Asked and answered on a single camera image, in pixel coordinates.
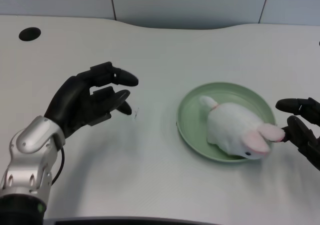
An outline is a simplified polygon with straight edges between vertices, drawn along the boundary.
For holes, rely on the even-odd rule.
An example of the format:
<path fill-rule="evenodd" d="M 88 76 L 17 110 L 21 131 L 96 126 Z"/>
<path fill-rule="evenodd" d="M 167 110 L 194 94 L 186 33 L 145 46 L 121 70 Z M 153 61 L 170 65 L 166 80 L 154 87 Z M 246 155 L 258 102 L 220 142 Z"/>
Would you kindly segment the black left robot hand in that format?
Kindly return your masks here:
<path fill-rule="evenodd" d="M 68 78 L 52 98 L 44 116 L 55 122 L 70 137 L 83 126 L 94 126 L 111 118 L 118 110 L 131 115 L 127 89 L 115 92 L 111 84 L 135 87 L 139 80 L 111 62 L 91 67 Z"/>

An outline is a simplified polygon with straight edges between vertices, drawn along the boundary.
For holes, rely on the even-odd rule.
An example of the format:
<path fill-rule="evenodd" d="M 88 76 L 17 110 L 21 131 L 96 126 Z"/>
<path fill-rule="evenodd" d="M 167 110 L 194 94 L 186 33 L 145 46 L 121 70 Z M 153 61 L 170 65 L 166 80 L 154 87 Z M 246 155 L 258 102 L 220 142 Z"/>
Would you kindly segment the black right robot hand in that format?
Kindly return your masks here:
<path fill-rule="evenodd" d="M 309 97 L 285 98 L 279 100 L 275 107 L 291 116 L 287 118 L 287 126 L 283 127 L 284 138 L 282 142 L 290 141 L 298 151 L 317 169 L 320 168 L 320 139 L 315 137 L 298 116 L 313 125 L 320 125 L 320 103 Z"/>

